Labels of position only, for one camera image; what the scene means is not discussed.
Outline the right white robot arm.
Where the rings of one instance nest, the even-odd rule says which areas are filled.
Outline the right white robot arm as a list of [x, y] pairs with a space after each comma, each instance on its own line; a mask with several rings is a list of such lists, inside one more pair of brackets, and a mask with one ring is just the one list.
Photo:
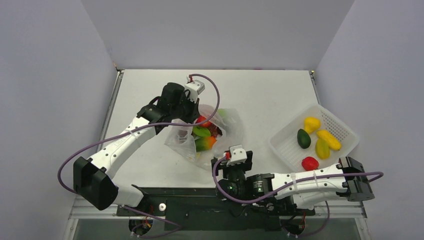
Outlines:
[[348, 156], [321, 169], [246, 176], [252, 169], [253, 152], [243, 148], [227, 150], [210, 163], [216, 195], [222, 201], [244, 206], [282, 201], [283, 209], [289, 214], [338, 198], [349, 202], [372, 200], [375, 195], [368, 177], [376, 180], [382, 176], [378, 172], [365, 172], [360, 162]]

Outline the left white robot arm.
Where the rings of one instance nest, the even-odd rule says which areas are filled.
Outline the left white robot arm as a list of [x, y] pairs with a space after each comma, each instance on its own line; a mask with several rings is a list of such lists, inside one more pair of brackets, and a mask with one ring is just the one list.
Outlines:
[[164, 123], [180, 119], [193, 123], [199, 116], [199, 95], [204, 83], [194, 80], [185, 85], [169, 82], [160, 96], [142, 107], [136, 117], [115, 139], [89, 158], [73, 163], [73, 189], [98, 210], [112, 204], [127, 205], [136, 215], [149, 209], [149, 201], [135, 186], [116, 185], [113, 178], [129, 157], [164, 128]]

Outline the red fake apple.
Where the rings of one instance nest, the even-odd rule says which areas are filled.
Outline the red fake apple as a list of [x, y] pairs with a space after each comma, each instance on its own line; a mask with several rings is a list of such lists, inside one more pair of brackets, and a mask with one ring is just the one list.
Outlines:
[[305, 171], [313, 171], [319, 168], [320, 163], [314, 157], [307, 156], [301, 161], [301, 166]]

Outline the clear plastic bag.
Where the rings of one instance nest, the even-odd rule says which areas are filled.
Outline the clear plastic bag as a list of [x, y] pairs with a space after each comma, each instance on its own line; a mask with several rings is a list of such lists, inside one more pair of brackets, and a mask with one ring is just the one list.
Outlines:
[[232, 146], [241, 145], [244, 126], [235, 108], [219, 108], [207, 122], [198, 126], [172, 126], [164, 144], [186, 161], [207, 170], [211, 159]]

